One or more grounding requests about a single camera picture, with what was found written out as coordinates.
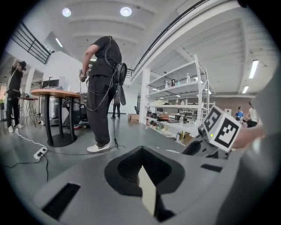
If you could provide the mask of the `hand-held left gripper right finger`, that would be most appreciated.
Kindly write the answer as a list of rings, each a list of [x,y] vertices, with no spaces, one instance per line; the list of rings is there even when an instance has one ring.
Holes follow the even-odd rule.
[[[153,216],[163,222],[175,215],[166,209],[162,195],[175,192],[182,183],[184,168],[176,161],[169,159],[148,147],[142,150],[142,166],[150,178],[153,186],[149,188],[147,197],[152,203]]]

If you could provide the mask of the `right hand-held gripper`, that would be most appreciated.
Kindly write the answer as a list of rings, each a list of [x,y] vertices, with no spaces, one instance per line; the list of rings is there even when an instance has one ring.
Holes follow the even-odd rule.
[[[198,135],[187,143],[182,153],[190,156],[227,159],[240,129],[240,122],[214,105],[198,127]]]

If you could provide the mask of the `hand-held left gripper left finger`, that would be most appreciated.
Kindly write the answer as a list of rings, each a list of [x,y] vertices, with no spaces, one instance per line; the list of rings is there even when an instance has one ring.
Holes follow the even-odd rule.
[[[111,160],[104,169],[106,181],[121,195],[142,196],[142,189],[137,184],[142,167],[142,150],[142,147],[136,147]]]

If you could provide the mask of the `person's right forearm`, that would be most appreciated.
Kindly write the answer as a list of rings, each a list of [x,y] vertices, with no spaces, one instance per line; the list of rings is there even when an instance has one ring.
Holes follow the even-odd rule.
[[[255,127],[242,127],[232,145],[232,150],[242,149],[257,138],[263,138],[265,131],[262,125]]]

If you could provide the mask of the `white metal shelving rack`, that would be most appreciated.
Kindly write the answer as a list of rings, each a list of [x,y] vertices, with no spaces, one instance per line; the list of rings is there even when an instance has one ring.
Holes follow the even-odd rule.
[[[182,145],[198,135],[209,112],[209,79],[197,55],[149,81],[146,125]]]

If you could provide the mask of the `black equipment cart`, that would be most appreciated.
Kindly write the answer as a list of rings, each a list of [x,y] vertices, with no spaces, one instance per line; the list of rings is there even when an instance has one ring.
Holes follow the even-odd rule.
[[[87,111],[85,103],[87,102],[87,93],[81,93],[82,100],[79,98],[74,99],[73,102],[73,126],[74,129],[79,129],[80,127],[89,127],[89,122],[87,118]],[[62,101],[62,122],[63,125],[70,129],[69,126],[69,106],[70,100],[65,99]]]

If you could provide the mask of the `white power strip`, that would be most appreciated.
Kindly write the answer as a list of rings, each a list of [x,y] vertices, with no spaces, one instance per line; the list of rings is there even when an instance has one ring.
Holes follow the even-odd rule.
[[[47,151],[48,151],[47,148],[42,147],[33,155],[33,157],[36,160],[40,160],[47,153]]]

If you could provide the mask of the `foil-wrapped machine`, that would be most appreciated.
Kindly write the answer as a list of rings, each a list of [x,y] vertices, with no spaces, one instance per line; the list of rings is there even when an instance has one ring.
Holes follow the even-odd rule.
[[[45,98],[41,98],[41,124],[45,125]],[[58,113],[59,113],[59,99],[50,96],[49,99],[49,120],[51,126],[58,125]]]

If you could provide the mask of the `round wooden table black legs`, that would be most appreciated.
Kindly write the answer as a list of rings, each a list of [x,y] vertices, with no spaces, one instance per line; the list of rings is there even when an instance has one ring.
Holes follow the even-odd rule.
[[[43,96],[44,101],[44,115],[45,115],[45,128],[47,133],[47,143],[51,147],[64,147],[74,143],[77,140],[77,136],[74,132],[74,123],[73,123],[73,113],[74,113],[74,99],[80,98],[78,93],[56,90],[56,89],[35,89],[31,91],[31,94],[35,96]],[[50,128],[50,97],[58,98],[58,127],[59,134],[52,135]],[[64,134],[62,126],[62,100],[69,99],[69,133]]]

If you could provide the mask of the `black monitor on stand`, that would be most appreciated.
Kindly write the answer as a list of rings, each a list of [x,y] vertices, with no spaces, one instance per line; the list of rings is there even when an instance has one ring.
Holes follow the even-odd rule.
[[[41,88],[49,89],[49,88],[56,88],[58,86],[59,86],[59,80],[51,80],[49,78],[48,80],[42,82]]]

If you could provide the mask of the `black balcony railing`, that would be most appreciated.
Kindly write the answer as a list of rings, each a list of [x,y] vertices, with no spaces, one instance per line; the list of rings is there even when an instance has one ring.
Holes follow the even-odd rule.
[[[35,59],[47,65],[52,52],[39,42],[23,22],[19,23],[11,39]]]

